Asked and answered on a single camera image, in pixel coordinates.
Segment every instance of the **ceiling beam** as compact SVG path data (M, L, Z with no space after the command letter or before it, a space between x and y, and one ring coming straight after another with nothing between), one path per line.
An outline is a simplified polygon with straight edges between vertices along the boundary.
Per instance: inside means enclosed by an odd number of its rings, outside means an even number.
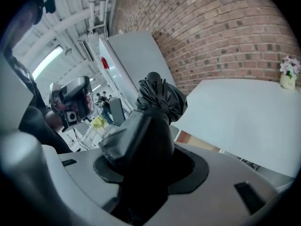
M99 6L95 6L95 11L99 10ZM21 58L21 63L25 66L30 63L32 58L36 56L36 54L43 48L49 41L51 41L56 33L60 33L65 29L73 26L74 24L90 17L90 9L87 8L85 10L80 11L79 13L73 14L63 21L59 22L57 25L53 26L52 29L49 29L47 33L43 34L27 51L27 53Z

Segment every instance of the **white tabletop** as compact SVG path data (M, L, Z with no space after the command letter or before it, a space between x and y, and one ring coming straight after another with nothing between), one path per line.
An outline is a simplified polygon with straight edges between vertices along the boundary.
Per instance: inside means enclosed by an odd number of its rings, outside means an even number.
M295 177L301 162L301 93L258 80L205 80L173 123L207 143Z

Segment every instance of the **person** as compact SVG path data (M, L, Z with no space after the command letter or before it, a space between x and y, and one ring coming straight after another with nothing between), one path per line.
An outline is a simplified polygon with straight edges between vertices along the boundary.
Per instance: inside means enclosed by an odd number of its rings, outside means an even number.
M32 134L41 144L54 147L58 154L71 153L72 150L57 133L63 127L62 119L45 105L32 74L12 55L12 49L30 31L33 25L41 20L44 4L46 4L44 0L29 0L22 6L8 25L2 37L0 49L12 69L33 93L33 98L20 122L19 130ZM88 97L87 103L90 109L91 104Z
M101 116L108 122L109 125L113 124L114 122L109 116L109 113L111 114L110 104L107 97L105 97L106 92L103 92L103 96L100 96L99 93L96 95L98 96L98 104L101 105L103 108L103 112L101 113Z

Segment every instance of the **white panel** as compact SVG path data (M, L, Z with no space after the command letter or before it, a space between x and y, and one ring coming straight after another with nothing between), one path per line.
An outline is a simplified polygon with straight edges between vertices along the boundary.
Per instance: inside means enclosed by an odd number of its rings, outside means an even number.
M279 83L205 80L187 97L175 127L275 172L295 177L301 163L301 94Z
M138 91L124 71L120 61L109 46L107 41L99 39L100 55L106 60L111 78L116 83L117 89L123 94L133 108L137 99Z
M115 35L109 37L108 42L137 89L138 82L150 72L159 73L162 79L175 86L165 59L150 31Z

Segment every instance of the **red brick wall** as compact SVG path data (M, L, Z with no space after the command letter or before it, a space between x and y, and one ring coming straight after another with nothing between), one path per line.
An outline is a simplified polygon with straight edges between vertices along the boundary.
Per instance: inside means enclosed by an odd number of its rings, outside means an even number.
M281 58L301 56L271 0L117 0L119 29L150 30L185 94L204 79L279 81Z

